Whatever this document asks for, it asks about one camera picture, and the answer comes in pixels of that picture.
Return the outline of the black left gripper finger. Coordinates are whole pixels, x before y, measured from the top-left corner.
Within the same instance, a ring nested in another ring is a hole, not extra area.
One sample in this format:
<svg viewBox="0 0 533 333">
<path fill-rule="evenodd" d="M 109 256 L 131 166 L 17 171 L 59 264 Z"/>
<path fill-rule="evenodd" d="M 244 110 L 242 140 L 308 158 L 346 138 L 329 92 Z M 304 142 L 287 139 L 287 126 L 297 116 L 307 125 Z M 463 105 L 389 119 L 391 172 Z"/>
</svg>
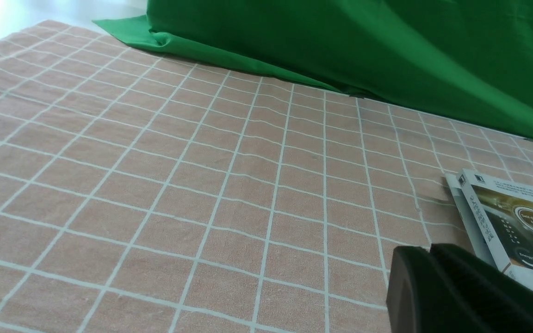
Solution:
<svg viewBox="0 0 533 333">
<path fill-rule="evenodd" d="M 533 291 L 454 244 L 394 248 L 392 333 L 533 333 Z"/>
</svg>

